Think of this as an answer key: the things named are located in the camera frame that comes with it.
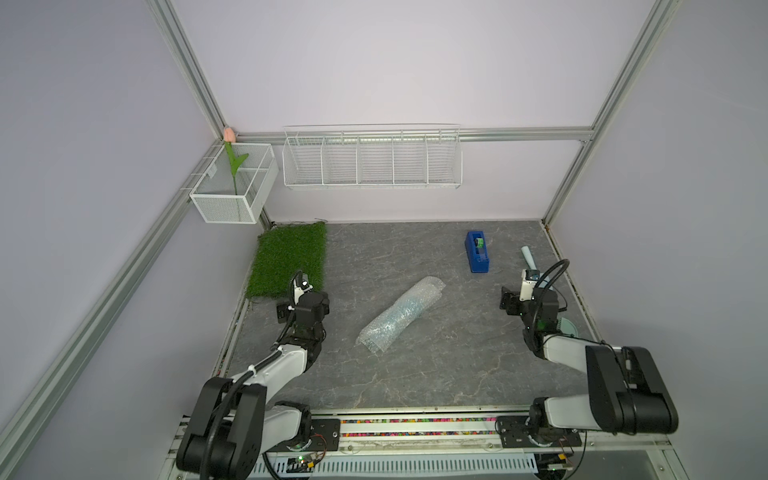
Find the clear bubble wrap sheet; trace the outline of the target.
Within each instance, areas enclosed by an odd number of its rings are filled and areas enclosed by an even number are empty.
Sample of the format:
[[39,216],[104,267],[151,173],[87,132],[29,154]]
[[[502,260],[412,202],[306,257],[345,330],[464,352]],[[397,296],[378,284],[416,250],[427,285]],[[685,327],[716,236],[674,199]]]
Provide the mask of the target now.
[[356,343],[376,355],[386,352],[408,326],[441,299],[444,288],[441,279],[424,277],[366,325]]

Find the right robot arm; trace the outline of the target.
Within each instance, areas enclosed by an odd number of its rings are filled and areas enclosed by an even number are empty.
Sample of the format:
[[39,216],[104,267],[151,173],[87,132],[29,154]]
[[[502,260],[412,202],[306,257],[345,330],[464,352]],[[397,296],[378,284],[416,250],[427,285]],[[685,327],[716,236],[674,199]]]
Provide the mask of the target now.
[[650,351],[614,347],[565,334],[558,327],[559,298],[535,287],[531,293],[501,289],[500,309],[523,323],[523,339],[539,359],[586,376],[585,394],[538,397],[524,431],[532,443],[548,446],[569,431],[611,434],[671,434],[679,415]]

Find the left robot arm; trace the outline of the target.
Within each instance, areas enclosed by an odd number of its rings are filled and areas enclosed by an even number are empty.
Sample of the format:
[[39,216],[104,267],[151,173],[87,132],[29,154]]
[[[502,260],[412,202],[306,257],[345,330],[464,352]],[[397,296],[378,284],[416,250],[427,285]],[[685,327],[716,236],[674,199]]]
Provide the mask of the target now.
[[309,441],[308,406],[267,404],[314,364],[329,311],[329,297],[321,291],[306,291],[280,304],[285,327],[271,353],[240,374],[205,382],[176,454],[179,470],[201,479],[246,479],[267,450]]

